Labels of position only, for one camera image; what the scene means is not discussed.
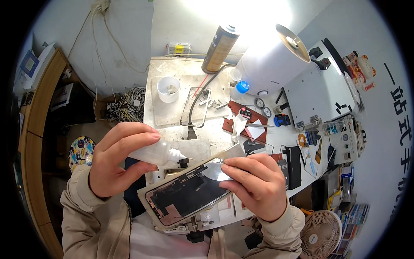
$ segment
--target white cup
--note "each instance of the white cup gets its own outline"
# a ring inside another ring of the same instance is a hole
[[[170,86],[176,89],[176,92],[173,94],[168,94],[168,88]],[[174,102],[178,99],[178,92],[180,91],[180,81],[172,76],[166,76],[161,78],[156,85],[156,89],[158,91],[158,96],[161,101],[170,103]]]

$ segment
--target electrical outlet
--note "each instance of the electrical outlet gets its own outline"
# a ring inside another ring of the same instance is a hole
[[[91,11],[95,10],[95,13],[104,13],[109,7],[109,0],[95,0],[91,4]]]
[[[166,47],[166,55],[168,54],[182,54],[181,56],[186,56],[186,54],[191,53],[191,45],[189,43],[176,43],[170,42]]]

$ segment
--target desk fan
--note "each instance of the desk fan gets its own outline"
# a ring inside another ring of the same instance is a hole
[[[301,231],[302,259],[327,258],[338,246],[342,236],[342,224],[332,211],[315,211],[306,217]]]

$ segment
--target person's right hand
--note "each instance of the person's right hand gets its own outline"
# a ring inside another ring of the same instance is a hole
[[[95,146],[89,187],[99,198],[110,197],[128,189],[143,174],[158,171],[156,165],[139,161],[127,170],[118,164],[137,149],[159,141],[156,129],[140,122],[121,122]]]
[[[267,154],[234,157],[224,161],[222,171],[235,181],[219,186],[234,192],[243,204],[258,217],[273,222],[287,206],[285,177],[276,161]]]

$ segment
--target beige jacket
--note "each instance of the beige jacket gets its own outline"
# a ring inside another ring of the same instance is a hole
[[[63,209],[64,258],[129,258],[131,218],[128,205],[123,200],[119,212],[110,218],[108,227],[101,229],[95,209],[108,206],[108,201],[97,198],[89,188],[90,167],[76,166],[66,190],[60,198]],[[263,242],[250,250],[244,258],[297,258],[301,253],[300,233],[305,216],[296,207],[288,205],[284,214],[262,224]],[[240,258],[225,246],[224,231],[213,231],[208,258]]]

